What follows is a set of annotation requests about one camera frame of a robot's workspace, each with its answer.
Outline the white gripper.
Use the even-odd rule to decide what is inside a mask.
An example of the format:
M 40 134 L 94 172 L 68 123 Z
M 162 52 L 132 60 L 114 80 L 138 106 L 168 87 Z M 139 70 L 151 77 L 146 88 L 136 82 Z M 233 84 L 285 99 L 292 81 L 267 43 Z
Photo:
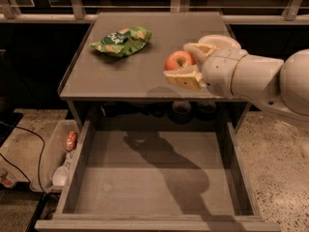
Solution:
M 183 50 L 198 64 L 203 64 L 202 72 L 196 65 L 164 71 L 163 75 L 169 84 L 194 91 L 207 87 L 214 96 L 233 97 L 232 76 L 240 60 L 248 54 L 246 50 L 233 47 L 217 50 L 215 45 L 207 43 L 187 43 Z

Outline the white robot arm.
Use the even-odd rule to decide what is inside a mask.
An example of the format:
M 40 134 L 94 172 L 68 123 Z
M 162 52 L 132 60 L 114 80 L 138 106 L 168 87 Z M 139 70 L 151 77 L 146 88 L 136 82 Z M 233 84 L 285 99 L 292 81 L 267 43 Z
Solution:
M 283 61 L 252 55 L 239 47 L 188 43 L 184 49 L 197 63 L 164 71 L 170 84 L 189 90 L 206 88 L 216 97 L 251 102 L 296 127 L 309 126 L 306 50 Z

